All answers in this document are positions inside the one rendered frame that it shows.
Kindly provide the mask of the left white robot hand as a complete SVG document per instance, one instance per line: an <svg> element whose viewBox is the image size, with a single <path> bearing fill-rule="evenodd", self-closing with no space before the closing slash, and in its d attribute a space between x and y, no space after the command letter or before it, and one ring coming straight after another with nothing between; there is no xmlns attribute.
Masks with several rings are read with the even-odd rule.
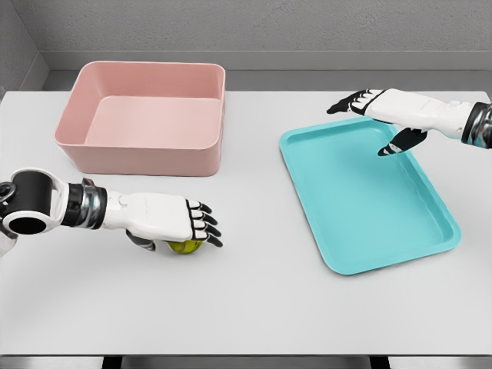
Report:
<svg viewBox="0 0 492 369"><path fill-rule="evenodd" d="M180 195L137 193L120 197L128 221L126 235L150 251L156 241L202 241L222 247L218 221L205 203Z"/></svg>

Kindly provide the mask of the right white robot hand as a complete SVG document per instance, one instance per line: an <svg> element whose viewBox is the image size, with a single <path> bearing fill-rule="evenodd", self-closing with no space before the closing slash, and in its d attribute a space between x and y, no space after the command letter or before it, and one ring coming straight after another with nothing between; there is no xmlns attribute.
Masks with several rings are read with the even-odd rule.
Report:
<svg viewBox="0 0 492 369"><path fill-rule="evenodd" d="M423 102L424 98L393 88L364 89L342 98L327 113L353 112L387 125L401 126L403 129L378 151L377 155L384 157L409 151L427 138L428 129L419 127L414 115Z"/></svg>

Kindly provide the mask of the yellow-green tennis ball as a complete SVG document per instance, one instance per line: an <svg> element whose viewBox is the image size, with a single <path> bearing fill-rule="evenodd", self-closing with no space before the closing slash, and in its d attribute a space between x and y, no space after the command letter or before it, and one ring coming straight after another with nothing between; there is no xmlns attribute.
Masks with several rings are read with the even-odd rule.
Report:
<svg viewBox="0 0 492 369"><path fill-rule="evenodd" d="M202 245L202 241L186 240L182 242L168 241L171 250L178 254L191 254L197 251Z"/></svg>

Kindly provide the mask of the blue rectangular tray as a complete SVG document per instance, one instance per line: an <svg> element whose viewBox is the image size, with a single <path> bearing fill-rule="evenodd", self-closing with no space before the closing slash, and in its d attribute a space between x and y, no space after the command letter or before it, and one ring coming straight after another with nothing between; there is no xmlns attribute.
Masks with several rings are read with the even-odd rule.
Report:
<svg viewBox="0 0 492 369"><path fill-rule="evenodd" d="M446 204L410 153L381 157L396 128L352 118L288 131L279 146L324 263L359 274L460 243Z"/></svg>

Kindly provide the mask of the pink rectangular basket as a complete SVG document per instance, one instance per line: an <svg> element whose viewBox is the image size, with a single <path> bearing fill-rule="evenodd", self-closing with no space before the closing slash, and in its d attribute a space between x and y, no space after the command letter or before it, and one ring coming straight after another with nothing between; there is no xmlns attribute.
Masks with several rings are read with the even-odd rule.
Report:
<svg viewBox="0 0 492 369"><path fill-rule="evenodd" d="M84 173L214 175L225 80L216 64L90 62L78 74L54 140Z"/></svg>

